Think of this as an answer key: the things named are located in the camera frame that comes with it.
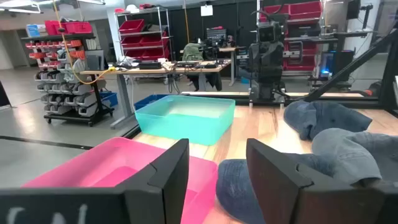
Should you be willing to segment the small wooden desk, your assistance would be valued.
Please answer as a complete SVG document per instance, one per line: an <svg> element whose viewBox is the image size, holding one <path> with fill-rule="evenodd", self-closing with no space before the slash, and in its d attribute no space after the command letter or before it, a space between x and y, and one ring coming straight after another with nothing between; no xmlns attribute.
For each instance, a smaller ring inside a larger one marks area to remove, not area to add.
<svg viewBox="0 0 398 224"><path fill-rule="evenodd" d="M236 50L237 47L223 47L219 48L219 52L230 53L231 61L231 80L229 86L233 86L236 81Z"/></svg>

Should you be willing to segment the metal rack with red bins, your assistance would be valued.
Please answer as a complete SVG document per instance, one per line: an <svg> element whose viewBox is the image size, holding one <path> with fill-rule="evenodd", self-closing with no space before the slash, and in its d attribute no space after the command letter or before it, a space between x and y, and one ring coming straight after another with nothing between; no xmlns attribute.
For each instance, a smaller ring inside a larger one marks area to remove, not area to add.
<svg viewBox="0 0 398 224"><path fill-rule="evenodd" d="M320 40L322 4L319 0L280 3L258 8L279 22L284 34L284 75L309 75L313 72Z"/></svg>

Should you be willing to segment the green backpack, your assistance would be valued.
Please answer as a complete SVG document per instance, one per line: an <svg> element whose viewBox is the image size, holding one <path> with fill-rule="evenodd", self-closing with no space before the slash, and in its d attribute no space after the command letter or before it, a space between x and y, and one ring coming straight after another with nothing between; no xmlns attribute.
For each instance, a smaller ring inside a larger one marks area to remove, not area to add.
<svg viewBox="0 0 398 224"><path fill-rule="evenodd" d="M203 51L201 45L196 43L189 43L183 50L183 61L199 61L203 60Z"/></svg>

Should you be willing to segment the black jacket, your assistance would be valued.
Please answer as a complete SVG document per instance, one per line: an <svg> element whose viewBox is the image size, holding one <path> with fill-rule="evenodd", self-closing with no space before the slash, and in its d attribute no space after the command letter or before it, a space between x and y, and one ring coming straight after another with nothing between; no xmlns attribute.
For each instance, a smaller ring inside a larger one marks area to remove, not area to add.
<svg viewBox="0 0 398 224"><path fill-rule="evenodd" d="M195 91L205 91L207 83L217 91L221 91L223 88L219 73L194 73L187 77L193 83Z"/></svg>

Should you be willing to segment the black aluminium table frame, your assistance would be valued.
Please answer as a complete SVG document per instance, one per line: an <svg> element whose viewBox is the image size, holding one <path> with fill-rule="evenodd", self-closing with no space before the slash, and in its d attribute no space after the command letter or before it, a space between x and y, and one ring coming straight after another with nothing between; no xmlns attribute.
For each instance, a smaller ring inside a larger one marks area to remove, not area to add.
<svg viewBox="0 0 398 224"><path fill-rule="evenodd" d="M393 28L388 35L376 41L376 43L373 44L367 51L365 51L365 53L363 53L358 58L354 59L351 63L349 63L347 66L342 68L334 77L328 80L320 88L312 90L310 93L307 93L304 96L287 96L287 95L282 96L283 99L287 101L304 100L306 102L313 102L319 100L324 93L326 93L330 88L332 88L338 82L339 78L354 72L357 68L359 68L369 59L378 54L382 50L382 48L386 47L388 44L398 44L398 29ZM243 93L217 95L216 93L210 93L210 92L203 92L203 93L191 92L191 93L183 93L183 95L210 97L210 98L230 98L233 100L250 100L260 105L276 104L276 100L261 100L254 93L250 93L248 95L244 95Z"/></svg>

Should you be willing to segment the computer tower with blue light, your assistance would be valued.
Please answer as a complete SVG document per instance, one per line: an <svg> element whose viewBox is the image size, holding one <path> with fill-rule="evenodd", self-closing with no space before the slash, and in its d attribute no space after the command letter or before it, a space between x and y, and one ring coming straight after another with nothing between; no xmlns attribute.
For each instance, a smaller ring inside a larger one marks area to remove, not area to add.
<svg viewBox="0 0 398 224"><path fill-rule="evenodd" d="M334 77L341 69L349 65L353 59L354 51L352 50L323 52L320 64L320 77Z"/></svg>

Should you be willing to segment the dark blue denim cap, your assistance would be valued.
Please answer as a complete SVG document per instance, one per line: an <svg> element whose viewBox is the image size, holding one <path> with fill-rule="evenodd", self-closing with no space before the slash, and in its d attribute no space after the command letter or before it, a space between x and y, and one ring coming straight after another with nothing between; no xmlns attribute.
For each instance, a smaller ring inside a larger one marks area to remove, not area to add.
<svg viewBox="0 0 398 224"><path fill-rule="evenodd" d="M283 153L322 174L333 177L333 164L314 154ZM216 196L234 219L247 224L266 224L253 191L246 159L226 159L218 166Z"/></svg>

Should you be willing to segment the red storage bins on cart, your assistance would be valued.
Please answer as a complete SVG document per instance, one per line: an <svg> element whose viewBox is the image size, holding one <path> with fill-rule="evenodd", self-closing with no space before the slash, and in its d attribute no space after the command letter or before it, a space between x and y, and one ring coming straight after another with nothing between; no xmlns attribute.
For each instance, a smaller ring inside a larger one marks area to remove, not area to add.
<svg viewBox="0 0 398 224"><path fill-rule="evenodd" d="M44 21L48 35L60 35L60 26L65 30L64 34L90 34L92 26L89 22L62 22Z"/></svg>

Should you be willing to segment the long wooden desk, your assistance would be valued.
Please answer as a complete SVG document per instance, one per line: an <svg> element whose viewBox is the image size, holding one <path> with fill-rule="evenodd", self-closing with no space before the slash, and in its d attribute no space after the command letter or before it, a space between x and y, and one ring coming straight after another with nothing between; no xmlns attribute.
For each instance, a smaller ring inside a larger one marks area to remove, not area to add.
<svg viewBox="0 0 398 224"><path fill-rule="evenodd" d="M182 75L198 75L200 81L205 81L206 73L219 73L222 69L226 68L228 65L232 64L234 60L224 60L223 63L217 64L215 68L183 68L183 67L174 67L177 63L165 62L159 69L152 70L140 70L139 68L132 68L129 70L120 70L118 68L108 69L108 70L86 70L80 72L80 75L98 75L98 78L103 75L116 75L116 80L119 89L119 96L121 98L121 108L124 111L124 116L117 119L113 123L110 124L111 129L115 129L122 122L128 121L134 116L135 107L134 107L134 85L132 85L131 97L128 95L127 85L124 79L125 75L129 75L132 77L139 78L148 78L148 77L167 77L168 75L173 74L182 74Z"/></svg>

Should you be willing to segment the teal plastic bin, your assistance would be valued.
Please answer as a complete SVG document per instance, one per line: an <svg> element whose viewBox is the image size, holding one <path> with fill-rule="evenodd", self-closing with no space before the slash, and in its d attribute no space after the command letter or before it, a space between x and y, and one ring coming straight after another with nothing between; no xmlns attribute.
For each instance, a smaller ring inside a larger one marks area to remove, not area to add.
<svg viewBox="0 0 398 224"><path fill-rule="evenodd" d="M225 98L168 95L136 110L145 134L212 146L231 126L236 102Z"/></svg>

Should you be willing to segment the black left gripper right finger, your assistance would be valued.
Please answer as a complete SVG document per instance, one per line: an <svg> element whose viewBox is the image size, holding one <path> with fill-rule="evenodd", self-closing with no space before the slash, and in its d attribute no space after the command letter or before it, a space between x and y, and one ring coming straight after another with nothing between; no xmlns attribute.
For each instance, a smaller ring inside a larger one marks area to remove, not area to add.
<svg viewBox="0 0 398 224"><path fill-rule="evenodd" d="M254 138L248 172L266 224L398 224L398 187L354 188Z"/></svg>

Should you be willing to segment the navy blue cap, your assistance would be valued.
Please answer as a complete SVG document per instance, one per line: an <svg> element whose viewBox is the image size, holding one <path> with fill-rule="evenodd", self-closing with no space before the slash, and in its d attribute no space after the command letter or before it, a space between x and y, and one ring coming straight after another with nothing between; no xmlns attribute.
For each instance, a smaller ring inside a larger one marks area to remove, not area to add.
<svg viewBox="0 0 398 224"><path fill-rule="evenodd" d="M300 100L285 108L284 121L298 132L300 139L312 140L318 133L330 128L365 131L373 120L338 103Z"/></svg>

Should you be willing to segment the black monitor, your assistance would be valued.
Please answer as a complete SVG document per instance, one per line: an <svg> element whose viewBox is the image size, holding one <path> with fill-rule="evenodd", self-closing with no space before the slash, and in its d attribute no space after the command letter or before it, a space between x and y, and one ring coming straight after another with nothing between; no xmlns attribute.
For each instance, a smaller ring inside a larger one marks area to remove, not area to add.
<svg viewBox="0 0 398 224"><path fill-rule="evenodd" d="M361 0L349 0L346 19L357 19L361 8Z"/></svg>

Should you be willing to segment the pink plastic bin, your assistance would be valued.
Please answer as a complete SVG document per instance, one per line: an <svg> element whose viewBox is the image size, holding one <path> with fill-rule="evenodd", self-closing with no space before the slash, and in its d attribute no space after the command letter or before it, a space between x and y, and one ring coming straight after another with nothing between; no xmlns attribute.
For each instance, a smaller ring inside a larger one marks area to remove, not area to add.
<svg viewBox="0 0 398 224"><path fill-rule="evenodd" d="M126 138L109 139L23 187L114 187L155 160L165 149ZM218 166L191 156L181 224L202 224L215 204Z"/></svg>

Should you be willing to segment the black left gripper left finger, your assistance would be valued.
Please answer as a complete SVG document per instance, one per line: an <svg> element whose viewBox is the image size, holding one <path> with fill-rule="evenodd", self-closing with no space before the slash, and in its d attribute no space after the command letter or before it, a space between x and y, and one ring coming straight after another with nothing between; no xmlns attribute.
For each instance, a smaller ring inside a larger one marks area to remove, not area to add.
<svg viewBox="0 0 398 224"><path fill-rule="evenodd" d="M0 224L180 224L189 141L181 139L114 187L0 190Z"/></svg>

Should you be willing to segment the blue floor crate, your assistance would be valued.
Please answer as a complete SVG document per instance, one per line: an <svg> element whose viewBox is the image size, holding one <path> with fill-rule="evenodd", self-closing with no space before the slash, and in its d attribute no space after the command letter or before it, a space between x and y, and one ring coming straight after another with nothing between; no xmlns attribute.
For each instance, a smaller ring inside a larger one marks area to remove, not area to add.
<svg viewBox="0 0 398 224"><path fill-rule="evenodd" d="M167 95L149 95L149 96L145 97L144 99L139 100L136 103L134 103L134 108L135 108L135 110L139 110L139 109L147 106L148 104L151 104L165 96L167 96Z"/></svg>
<svg viewBox="0 0 398 224"><path fill-rule="evenodd" d="M102 102L108 107L115 107L118 104L118 96L116 92L102 91L99 93Z"/></svg>

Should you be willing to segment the black cart with small bins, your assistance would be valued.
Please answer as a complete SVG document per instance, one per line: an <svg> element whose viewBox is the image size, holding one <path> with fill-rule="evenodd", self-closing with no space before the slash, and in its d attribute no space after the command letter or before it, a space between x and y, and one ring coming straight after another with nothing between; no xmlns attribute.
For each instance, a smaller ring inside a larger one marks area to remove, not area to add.
<svg viewBox="0 0 398 224"><path fill-rule="evenodd" d="M44 119L86 123L92 127L112 116L114 109L102 102L106 80L98 75L80 75L90 67L103 70L103 51L93 34L47 35L23 37L29 57L35 59L39 71L34 75L37 91L44 104Z"/></svg>

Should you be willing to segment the faded grey-blue cap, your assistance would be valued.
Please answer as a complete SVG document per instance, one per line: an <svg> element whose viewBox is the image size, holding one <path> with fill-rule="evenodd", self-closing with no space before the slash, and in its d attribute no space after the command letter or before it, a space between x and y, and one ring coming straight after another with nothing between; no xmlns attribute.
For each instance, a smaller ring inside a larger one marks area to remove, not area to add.
<svg viewBox="0 0 398 224"><path fill-rule="evenodd" d="M330 128L314 137L312 152L349 185L398 188L398 136Z"/></svg>

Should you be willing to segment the light blue box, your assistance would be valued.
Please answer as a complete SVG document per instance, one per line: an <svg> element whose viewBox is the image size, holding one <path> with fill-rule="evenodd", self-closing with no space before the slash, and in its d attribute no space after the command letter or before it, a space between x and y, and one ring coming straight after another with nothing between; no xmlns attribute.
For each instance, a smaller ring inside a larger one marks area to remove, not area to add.
<svg viewBox="0 0 398 224"><path fill-rule="evenodd" d="M26 31L29 37L40 37L40 31L37 24L28 24L26 26Z"/></svg>

